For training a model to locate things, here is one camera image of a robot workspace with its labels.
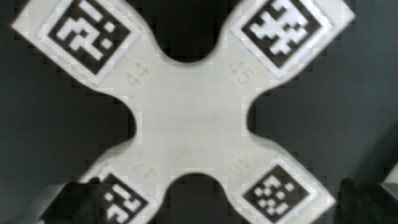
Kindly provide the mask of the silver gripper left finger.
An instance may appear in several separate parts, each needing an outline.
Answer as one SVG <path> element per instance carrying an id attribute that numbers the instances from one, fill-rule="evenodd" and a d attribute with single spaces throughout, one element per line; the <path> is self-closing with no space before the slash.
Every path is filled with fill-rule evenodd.
<path id="1" fill-rule="evenodd" d="M 107 224 L 107 203 L 102 196 L 109 185 L 95 177 L 86 183 L 70 182 L 40 216 L 47 224 Z"/>

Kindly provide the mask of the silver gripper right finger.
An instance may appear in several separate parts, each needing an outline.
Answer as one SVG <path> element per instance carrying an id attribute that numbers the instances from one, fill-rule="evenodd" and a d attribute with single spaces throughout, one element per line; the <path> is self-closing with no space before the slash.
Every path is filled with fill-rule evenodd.
<path id="1" fill-rule="evenodd" d="M 384 184 L 342 181 L 338 224 L 398 224 L 398 198 Z"/>

